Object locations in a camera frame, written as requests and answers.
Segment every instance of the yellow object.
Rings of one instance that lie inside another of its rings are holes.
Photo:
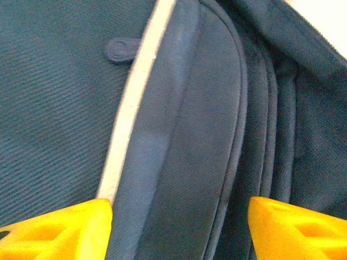
[[[258,260],[346,260],[347,221],[261,197],[249,203]]]
[[[0,228],[0,260],[104,260],[107,199],[94,199]]]

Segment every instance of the backpack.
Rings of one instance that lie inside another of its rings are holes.
[[[0,226],[97,196],[163,1],[2,2]],[[346,59],[281,0],[177,0],[161,29],[106,259],[256,259],[252,196],[347,219]]]

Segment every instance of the yellow plastic piece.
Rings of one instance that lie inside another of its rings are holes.
[[[347,221],[253,197],[248,224],[258,260],[346,260]]]
[[[108,199],[94,199],[2,227],[0,260],[104,260],[111,220]]]

